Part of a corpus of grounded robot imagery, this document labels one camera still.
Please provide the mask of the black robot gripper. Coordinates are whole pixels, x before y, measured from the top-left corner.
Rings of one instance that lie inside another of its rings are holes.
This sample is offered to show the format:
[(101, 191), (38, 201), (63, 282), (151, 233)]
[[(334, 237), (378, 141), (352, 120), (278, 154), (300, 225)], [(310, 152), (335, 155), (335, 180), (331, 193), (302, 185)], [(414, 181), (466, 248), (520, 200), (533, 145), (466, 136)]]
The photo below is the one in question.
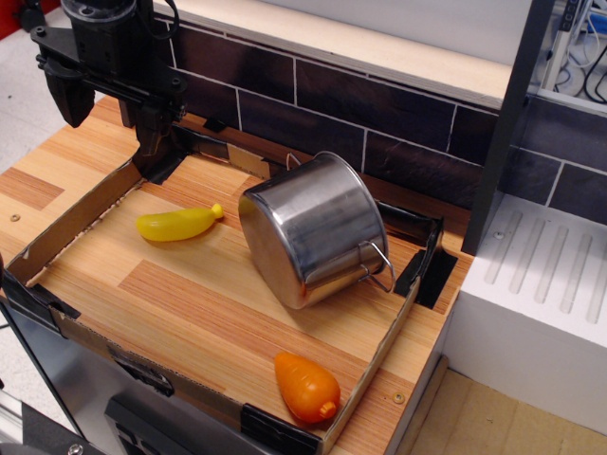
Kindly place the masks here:
[(185, 152), (167, 112), (185, 110), (186, 82), (158, 56), (156, 44), (176, 34), (179, 18), (163, 31), (149, 13), (79, 13), (69, 19), (70, 28), (37, 27), (30, 32), (39, 47), (38, 66), (63, 119), (79, 127), (93, 109), (97, 92), (142, 107), (136, 113), (139, 147), (134, 165), (142, 176), (170, 176)]

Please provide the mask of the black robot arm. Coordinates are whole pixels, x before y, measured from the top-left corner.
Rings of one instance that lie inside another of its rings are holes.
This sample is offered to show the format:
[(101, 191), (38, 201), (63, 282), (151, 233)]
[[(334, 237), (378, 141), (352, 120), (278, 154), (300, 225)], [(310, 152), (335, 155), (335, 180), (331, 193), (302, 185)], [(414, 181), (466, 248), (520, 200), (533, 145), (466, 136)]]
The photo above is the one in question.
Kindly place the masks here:
[(150, 1), (63, 1), (69, 28), (36, 27), (36, 60), (64, 121), (79, 127), (98, 93), (118, 100), (125, 126), (135, 130), (132, 161), (149, 181), (160, 182), (179, 165), (171, 130), (185, 115), (185, 79), (164, 63), (156, 43), (179, 28), (154, 33)]

